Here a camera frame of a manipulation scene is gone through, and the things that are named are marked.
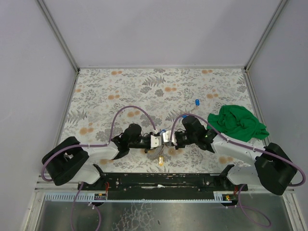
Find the numbered keyring organizer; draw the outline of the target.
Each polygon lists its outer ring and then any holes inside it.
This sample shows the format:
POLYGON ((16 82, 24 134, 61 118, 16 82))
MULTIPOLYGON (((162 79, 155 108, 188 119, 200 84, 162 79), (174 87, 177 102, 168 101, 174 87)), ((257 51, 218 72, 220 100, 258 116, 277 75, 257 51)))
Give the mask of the numbered keyring organizer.
POLYGON ((159 156, 162 155, 163 152, 164 152, 163 146, 149 150, 147 152, 147 158, 149 158, 150 160, 156 160, 159 158, 159 156))

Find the yellow tag key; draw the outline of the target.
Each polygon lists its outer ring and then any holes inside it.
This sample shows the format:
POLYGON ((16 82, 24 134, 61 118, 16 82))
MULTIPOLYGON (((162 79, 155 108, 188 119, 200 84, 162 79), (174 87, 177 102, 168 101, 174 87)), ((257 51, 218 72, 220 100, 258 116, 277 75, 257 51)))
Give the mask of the yellow tag key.
POLYGON ((159 166, 163 166, 164 165, 164 157, 163 156, 159 156, 158 163, 159 163, 159 166))

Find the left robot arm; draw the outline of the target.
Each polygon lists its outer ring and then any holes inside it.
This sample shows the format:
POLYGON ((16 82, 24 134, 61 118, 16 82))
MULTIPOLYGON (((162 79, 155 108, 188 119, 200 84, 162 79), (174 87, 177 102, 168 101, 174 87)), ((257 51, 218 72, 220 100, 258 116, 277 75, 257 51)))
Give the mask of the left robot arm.
POLYGON ((43 159, 42 172, 47 171, 56 186, 72 180, 88 184, 95 183, 102 175, 96 162, 100 159, 117 160, 129 154, 130 149, 150 150, 153 132, 143 136, 138 124, 130 124, 124 132, 111 139, 108 144, 81 144, 71 136, 47 153, 43 159))

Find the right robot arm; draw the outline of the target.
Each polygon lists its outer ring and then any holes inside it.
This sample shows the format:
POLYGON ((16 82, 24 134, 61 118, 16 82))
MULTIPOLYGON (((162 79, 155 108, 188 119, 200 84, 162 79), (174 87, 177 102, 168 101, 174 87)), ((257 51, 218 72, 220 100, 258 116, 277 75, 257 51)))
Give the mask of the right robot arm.
POLYGON ((248 166, 231 167, 227 173, 230 182, 234 185, 261 185, 275 195, 283 195, 297 168, 279 145, 271 142, 267 146, 254 146, 230 138, 212 125, 205 128, 201 121, 201 117, 187 114, 182 119, 184 131, 175 131, 172 127, 169 140, 176 149, 195 144, 204 151, 241 160, 248 166))

